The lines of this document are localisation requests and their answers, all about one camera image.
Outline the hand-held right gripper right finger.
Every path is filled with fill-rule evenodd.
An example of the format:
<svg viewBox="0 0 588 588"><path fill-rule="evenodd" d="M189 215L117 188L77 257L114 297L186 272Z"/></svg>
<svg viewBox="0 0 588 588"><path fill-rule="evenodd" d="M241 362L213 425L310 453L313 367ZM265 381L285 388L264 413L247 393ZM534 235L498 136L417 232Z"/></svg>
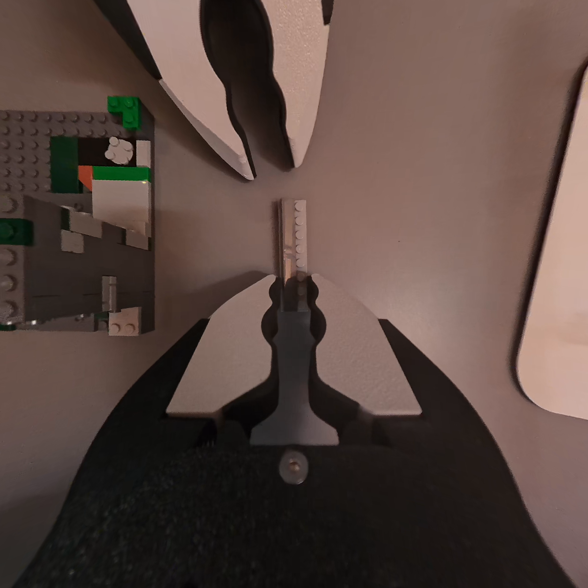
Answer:
<svg viewBox="0 0 588 588"><path fill-rule="evenodd" d="M376 315L319 274L316 304L326 331L316 351L325 384L373 416L418 416L422 408Z"/></svg>

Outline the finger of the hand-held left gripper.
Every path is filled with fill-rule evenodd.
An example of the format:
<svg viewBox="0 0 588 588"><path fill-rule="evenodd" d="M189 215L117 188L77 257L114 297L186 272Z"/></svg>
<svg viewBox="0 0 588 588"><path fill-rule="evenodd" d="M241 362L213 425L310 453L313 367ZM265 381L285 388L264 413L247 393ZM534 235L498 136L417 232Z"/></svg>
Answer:
<svg viewBox="0 0 588 588"><path fill-rule="evenodd" d="M259 1L282 97L283 130L295 168L306 156L318 115L333 1Z"/></svg>
<svg viewBox="0 0 588 588"><path fill-rule="evenodd" d="M161 74L160 84L209 146L254 179L246 146L231 122L226 90L205 51L201 1L129 1Z"/></svg>

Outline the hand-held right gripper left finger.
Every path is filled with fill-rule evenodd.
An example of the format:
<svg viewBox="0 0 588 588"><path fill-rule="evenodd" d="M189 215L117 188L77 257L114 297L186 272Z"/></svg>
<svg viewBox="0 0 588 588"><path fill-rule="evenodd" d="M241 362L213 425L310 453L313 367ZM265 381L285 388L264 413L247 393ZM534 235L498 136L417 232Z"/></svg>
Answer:
<svg viewBox="0 0 588 588"><path fill-rule="evenodd" d="M270 375L272 351L262 332L270 309L268 275L242 290L210 317L178 384L168 416L216 416Z"/></svg>

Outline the grey toy brick build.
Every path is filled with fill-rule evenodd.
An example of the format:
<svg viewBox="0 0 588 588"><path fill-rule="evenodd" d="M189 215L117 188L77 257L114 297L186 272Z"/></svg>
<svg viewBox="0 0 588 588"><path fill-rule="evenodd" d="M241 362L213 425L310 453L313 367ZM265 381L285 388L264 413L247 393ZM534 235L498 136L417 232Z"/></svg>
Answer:
<svg viewBox="0 0 588 588"><path fill-rule="evenodd" d="M136 97L1 110L2 331L154 329L154 143Z"/></svg>

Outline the grey desk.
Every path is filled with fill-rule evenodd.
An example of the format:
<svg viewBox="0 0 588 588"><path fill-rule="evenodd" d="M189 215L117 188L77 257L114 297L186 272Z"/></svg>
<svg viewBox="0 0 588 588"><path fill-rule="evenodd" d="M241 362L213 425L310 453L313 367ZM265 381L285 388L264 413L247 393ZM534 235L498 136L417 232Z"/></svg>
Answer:
<svg viewBox="0 0 588 588"><path fill-rule="evenodd" d="M309 264L390 320L494 435L587 587L587 422L518 391L511 353L586 1L335 1L318 117L288 167L253 25L215 16L257 177L224 164L92 1L1 4L1 107L156 119L155 331L1 333L1 587L51 529L97 431L195 322L273 272L272 203L309 205Z"/></svg>

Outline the light grey long brick plate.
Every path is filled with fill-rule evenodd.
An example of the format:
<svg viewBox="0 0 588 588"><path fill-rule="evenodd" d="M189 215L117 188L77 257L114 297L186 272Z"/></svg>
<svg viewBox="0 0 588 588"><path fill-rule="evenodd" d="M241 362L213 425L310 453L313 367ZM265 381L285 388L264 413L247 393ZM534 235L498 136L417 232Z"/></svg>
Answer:
<svg viewBox="0 0 588 588"><path fill-rule="evenodd" d="M278 212L281 309L284 312L307 312L306 201L283 198Z"/></svg>

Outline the white lamp base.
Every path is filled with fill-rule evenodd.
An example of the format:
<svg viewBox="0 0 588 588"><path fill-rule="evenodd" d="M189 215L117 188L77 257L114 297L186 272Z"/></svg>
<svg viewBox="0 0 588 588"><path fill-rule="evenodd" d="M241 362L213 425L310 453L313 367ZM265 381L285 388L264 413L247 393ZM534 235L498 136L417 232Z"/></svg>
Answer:
<svg viewBox="0 0 588 588"><path fill-rule="evenodd" d="M587 70L541 245L516 360L525 395L587 419Z"/></svg>

